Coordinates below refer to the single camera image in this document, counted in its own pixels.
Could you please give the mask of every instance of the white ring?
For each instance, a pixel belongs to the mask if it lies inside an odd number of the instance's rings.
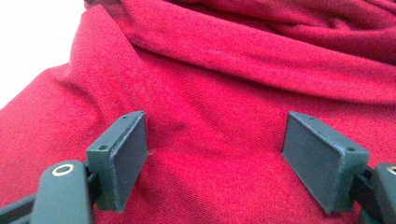
[[[58,172],[58,170],[60,170],[60,169],[62,169],[62,168],[64,168],[64,167],[68,167],[69,169],[66,170],[66,171],[64,171],[64,172]],[[60,166],[56,167],[56,168],[52,171],[52,174],[55,175],[55,176],[67,175],[67,174],[69,174],[70,172],[72,172],[73,169],[74,169],[74,165],[72,165],[72,164],[63,164],[63,165],[60,165]]]
[[[391,172],[393,175],[396,175],[396,166],[389,166],[388,171]]]

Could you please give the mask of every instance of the red fabric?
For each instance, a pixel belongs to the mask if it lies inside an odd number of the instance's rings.
[[[356,223],[326,216],[281,156],[288,111],[396,162],[396,4],[388,0],[103,0],[68,64],[0,111],[0,206],[48,166],[85,160],[145,110],[148,160],[124,214],[99,223]]]

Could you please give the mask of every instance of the red cloth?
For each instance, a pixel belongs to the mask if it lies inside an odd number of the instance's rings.
[[[68,64],[0,111],[0,206],[85,160],[145,110],[148,160],[124,214],[99,223],[356,223],[326,216],[281,156],[288,111],[396,162],[396,4],[389,0],[86,4]]]

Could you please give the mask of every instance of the red sweater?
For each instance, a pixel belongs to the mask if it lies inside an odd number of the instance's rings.
[[[281,155],[288,111],[396,162],[396,4],[86,4],[70,62],[0,111],[0,206],[50,165],[86,158],[118,116],[146,112],[149,156],[123,214],[99,223],[354,223],[326,216]]]

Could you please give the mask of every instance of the white background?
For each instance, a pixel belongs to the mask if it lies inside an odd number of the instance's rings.
[[[49,67],[69,61],[83,0],[2,1],[0,109]]]

